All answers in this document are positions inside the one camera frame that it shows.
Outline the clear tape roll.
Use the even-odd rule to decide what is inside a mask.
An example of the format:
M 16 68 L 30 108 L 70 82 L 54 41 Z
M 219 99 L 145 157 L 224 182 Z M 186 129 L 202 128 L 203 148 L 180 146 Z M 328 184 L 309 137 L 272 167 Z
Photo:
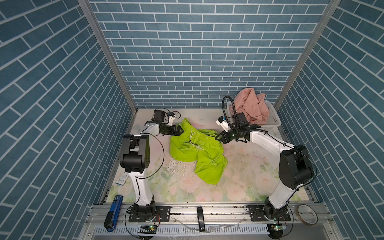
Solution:
M 298 205 L 296 207 L 296 215 L 303 224 L 308 226 L 314 226 L 319 221 L 317 213 L 309 205 Z

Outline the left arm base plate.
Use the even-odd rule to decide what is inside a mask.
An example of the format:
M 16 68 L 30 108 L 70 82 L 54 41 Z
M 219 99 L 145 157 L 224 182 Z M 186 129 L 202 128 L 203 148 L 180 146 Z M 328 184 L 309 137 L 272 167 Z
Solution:
M 143 207 L 134 206 L 129 213 L 130 223 L 167 223 L 170 220 L 170 206 Z

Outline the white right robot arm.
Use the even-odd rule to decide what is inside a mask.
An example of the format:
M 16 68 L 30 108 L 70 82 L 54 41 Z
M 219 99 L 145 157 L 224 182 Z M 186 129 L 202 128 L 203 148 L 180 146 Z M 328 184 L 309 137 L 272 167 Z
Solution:
M 257 124 L 250 125 L 245 117 L 232 116 L 229 122 L 226 115 L 219 117 L 216 124 L 224 130 L 215 137 L 216 140 L 227 144 L 233 140 L 258 145 L 278 158 L 279 182 L 272 194 L 266 198 L 264 215 L 269 220 L 275 220 L 287 209 L 292 196 L 304 185 L 315 178 L 315 170 L 309 152 L 303 145 L 292 145 L 273 137 L 268 131 Z

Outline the aluminium left corner post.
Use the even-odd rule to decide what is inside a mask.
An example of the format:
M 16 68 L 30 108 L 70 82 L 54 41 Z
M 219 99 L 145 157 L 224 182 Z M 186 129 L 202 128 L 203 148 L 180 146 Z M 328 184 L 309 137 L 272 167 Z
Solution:
M 128 88 L 127 88 L 127 85 L 123 79 L 121 71 L 120 71 L 120 69 L 117 65 L 117 62 L 116 62 L 116 60 L 115 60 L 115 58 L 114 58 L 114 56 L 110 50 L 108 42 L 107 42 L 107 40 L 104 36 L 104 33 L 103 33 L 103 31 L 99 25 L 99 22 L 98 22 L 96 15 L 95 15 L 92 7 L 91 7 L 90 2 L 86 1 L 86 0 L 78 0 L 78 2 L 79 2 L 79 5 L 80 5 L 80 7 L 81 7 L 89 25 L 90 25 L 90 27 L 91 27 L 95 37 L 96 37 L 107 61 L 108 61 L 108 64 L 111 67 L 111 70 L 112 70 L 114 76 L 116 77 L 116 80 L 117 80 L 119 86 L 121 87 L 121 90 L 123 91 L 123 94 L 124 94 L 126 100 L 128 101 L 129 106 L 131 107 L 133 113 L 136 114 L 138 111 L 137 107 L 134 103 L 134 100 L 133 100 Z

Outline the aluminium right corner post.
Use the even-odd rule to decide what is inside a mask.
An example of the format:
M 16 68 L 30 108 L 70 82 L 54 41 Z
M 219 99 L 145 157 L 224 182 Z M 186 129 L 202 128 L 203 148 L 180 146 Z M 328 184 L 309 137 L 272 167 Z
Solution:
M 320 36 L 322 35 L 323 31 L 325 30 L 328 22 L 330 21 L 331 17 L 335 13 L 337 7 L 339 6 L 341 0 L 330 0 L 328 5 L 326 6 L 318 24 L 314 28 L 314 31 L 312 35 L 310 36 L 302 54 L 298 58 L 298 61 L 296 65 L 293 67 L 293 70 L 291 72 L 291 75 L 288 77 L 284 87 L 282 88 L 282 91 L 277 98 L 276 102 L 274 103 L 274 108 L 278 110 L 280 106 L 282 105 L 285 97 L 288 95 L 289 90 L 293 86 L 293 84 L 296 81 L 296 78 L 298 77 L 300 71 L 302 70 L 304 64 L 306 63 L 307 59 L 309 58 L 310 54 L 312 53 L 316 43 L 320 39 Z

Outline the blue utility knife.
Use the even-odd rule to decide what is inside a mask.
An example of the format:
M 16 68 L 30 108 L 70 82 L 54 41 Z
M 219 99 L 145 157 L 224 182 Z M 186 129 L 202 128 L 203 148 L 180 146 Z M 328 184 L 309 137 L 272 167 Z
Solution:
M 112 232 L 117 226 L 123 198 L 124 197 L 122 195 L 116 195 L 113 199 L 110 210 L 107 213 L 104 221 L 104 227 L 106 228 L 107 232 Z

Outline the aluminium corner post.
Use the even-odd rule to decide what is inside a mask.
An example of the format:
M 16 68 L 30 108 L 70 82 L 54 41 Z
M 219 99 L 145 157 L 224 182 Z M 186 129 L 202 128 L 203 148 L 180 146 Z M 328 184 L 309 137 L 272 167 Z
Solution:
M 80 5 L 80 7 L 81 7 L 89 25 L 90 25 L 90 27 L 91 27 L 95 37 L 96 37 L 107 61 L 108 61 L 108 64 L 111 67 L 111 70 L 112 70 L 114 76 L 116 77 L 116 80 L 117 80 L 119 86 L 121 87 L 121 90 L 123 91 L 123 94 L 124 94 L 126 100 L 128 101 L 129 106 L 131 107 L 133 113 L 136 114 L 138 111 L 137 107 L 134 103 L 134 100 L 133 100 L 128 88 L 127 88 L 127 85 L 123 79 L 121 71 L 120 71 L 120 69 L 117 65 L 117 62 L 116 62 L 116 60 L 115 60 L 115 58 L 114 58 L 114 56 L 110 50 L 108 42 L 107 42 L 107 40 L 104 36 L 104 33 L 103 33 L 103 31 L 99 25 L 99 22 L 98 22 L 96 15 L 95 15 L 92 7 L 91 7 L 90 2 L 86 1 L 86 0 L 78 0 L 78 2 L 79 2 L 79 5 Z
M 298 61 L 296 65 L 293 67 L 293 70 L 291 72 L 291 75 L 288 77 L 284 87 L 282 88 L 282 91 L 277 98 L 276 102 L 274 103 L 274 108 L 278 110 L 280 106 L 282 105 L 285 97 L 288 95 L 289 90 L 293 86 L 293 84 L 296 81 L 296 78 L 298 77 L 300 71 L 302 70 L 304 64 L 306 63 L 307 59 L 309 58 L 310 54 L 312 53 L 316 43 L 320 39 L 320 36 L 322 35 L 323 31 L 325 30 L 328 22 L 330 21 L 331 17 L 335 13 L 337 7 L 339 6 L 341 0 L 330 0 L 328 5 L 326 6 L 318 24 L 314 28 L 314 31 L 312 35 L 310 36 L 302 54 L 298 58 Z

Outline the white plastic basket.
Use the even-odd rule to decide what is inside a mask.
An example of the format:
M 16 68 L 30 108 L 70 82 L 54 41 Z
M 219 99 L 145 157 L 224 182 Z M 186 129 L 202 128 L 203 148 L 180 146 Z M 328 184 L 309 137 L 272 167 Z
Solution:
M 269 131 L 272 128 L 279 127 L 282 123 L 281 123 L 280 117 L 278 116 L 278 113 L 275 110 L 273 104 L 267 100 L 265 100 L 265 104 L 267 105 L 268 110 L 269 110 L 269 117 L 267 119 L 267 123 L 264 125 L 261 125 L 261 127 L 263 129 Z M 232 108 L 232 103 L 227 101 L 225 110 L 226 110 L 226 114 L 228 117 L 231 117 L 233 115 L 231 108 Z

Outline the pink shorts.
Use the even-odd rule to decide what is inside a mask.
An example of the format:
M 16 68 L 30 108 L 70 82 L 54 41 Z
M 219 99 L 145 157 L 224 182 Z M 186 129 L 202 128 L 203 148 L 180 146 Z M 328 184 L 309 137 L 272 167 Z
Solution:
M 270 114 L 265 103 L 266 96 L 264 93 L 256 94 L 253 88 L 241 90 L 234 100 L 236 112 L 244 113 L 251 125 L 265 125 Z

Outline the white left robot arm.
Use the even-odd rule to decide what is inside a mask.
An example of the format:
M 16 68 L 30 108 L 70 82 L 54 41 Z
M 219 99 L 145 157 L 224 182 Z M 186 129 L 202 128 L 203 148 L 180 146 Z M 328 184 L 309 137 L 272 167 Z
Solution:
M 181 114 L 178 111 L 155 109 L 152 119 L 144 124 L 143 129 L 123 137 L 122 150 L 118 159 L 120 166 L 129 174 L 133 183 L 136 200 L 132 211 L 135 213 L 151 215 L 156 213 L 155 198 L 149 186 L 150 176 L 146 175 L 146 169 L 151 161 L 150 137 L 181 135 L 182 128 L 173 124 L 174 120 L 180 117 Z

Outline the green circuit board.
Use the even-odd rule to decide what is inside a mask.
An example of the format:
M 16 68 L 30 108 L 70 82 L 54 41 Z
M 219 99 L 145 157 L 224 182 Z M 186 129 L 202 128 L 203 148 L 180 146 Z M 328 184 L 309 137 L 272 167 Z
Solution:
M 138 237 L 140 240 L 151 240 L 157 233 L 157 226 L 140 226 Z
M 268 237 L 273 240 L 279 240 L 284 235 L 284 227 L 281 224 L 267 225 Z

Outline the left green circuit board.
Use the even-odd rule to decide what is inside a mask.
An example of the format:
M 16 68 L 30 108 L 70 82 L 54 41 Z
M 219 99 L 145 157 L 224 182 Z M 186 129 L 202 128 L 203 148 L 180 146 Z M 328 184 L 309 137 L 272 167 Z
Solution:
M 140 226 L 138 237 L 140 240 L 151 240 L 157 233 L 157 226 Z

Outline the right green circuit board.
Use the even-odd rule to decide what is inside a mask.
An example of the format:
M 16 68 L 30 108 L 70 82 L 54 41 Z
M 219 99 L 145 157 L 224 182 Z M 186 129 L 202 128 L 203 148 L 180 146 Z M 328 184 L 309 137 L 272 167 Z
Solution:
M 268 237 L 273 240 L 279 240 L 284 235 L 284 227 L 281 224 L 267 225 Z

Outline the lime green shorts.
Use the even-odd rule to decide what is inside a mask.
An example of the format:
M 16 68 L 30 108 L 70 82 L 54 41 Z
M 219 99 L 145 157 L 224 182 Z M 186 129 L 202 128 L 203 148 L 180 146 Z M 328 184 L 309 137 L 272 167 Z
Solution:
M 170 155 L 181 162 L 196 162 L 195 174 L 205 183 L 217 185 L 227 167 L 223 144 L 215 130 L 196 129 L 187 118 L 179 124 L 183 133 L 171 137 Z

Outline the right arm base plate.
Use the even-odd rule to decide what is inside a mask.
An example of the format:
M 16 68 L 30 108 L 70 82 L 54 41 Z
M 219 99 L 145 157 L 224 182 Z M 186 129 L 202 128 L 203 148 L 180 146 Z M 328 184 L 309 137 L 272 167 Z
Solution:
M 272 205 L 247 205 L 245 209 L 249 213 L 252 222 L 273 222 L 277 220 L 288 222 L 291 220 L 287 206 L 275 209 Z

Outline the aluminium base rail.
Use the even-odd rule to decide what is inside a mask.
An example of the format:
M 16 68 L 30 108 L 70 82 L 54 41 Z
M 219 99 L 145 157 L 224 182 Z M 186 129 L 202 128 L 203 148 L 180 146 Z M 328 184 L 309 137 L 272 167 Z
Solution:
M 296 215 L 296 207 L 309 205 L 317 213 L 319 221 L 314 226 L 303 224 Z M 245 207 L 259 203 L 219 204 L 160 204 L 170 206 L 169 222 L 130 223 L 128 206 L 122 205 L 117 226 L 107 232 L 104 221 L 110 206 L 94 205 L 80 234 L 82 240 L 139 240 L 140 226 L 157 226 L 157 233 L 151 240 L 272 240 L 268 237 L 267 225 L 281 224 L 284 235 L 280 240 L 340 240 L 341 233 L 328 208 L 319 203 L 290 203 L 291 220 L 286 222 L 252 222 Z M 197 207 L 202 206 L 205 232 L 199 231 Z

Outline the blue white pen box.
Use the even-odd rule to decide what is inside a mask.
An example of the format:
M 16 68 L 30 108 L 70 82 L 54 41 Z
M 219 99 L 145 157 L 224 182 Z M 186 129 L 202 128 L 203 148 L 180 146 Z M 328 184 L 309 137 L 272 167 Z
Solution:
M 127 182 L 127 179 L 129 178 L 129 173 L 124 172 L 122 173 L 119 178 L 116 181 L 116 184 L 119 186 L 124 186 L 125 183 Z

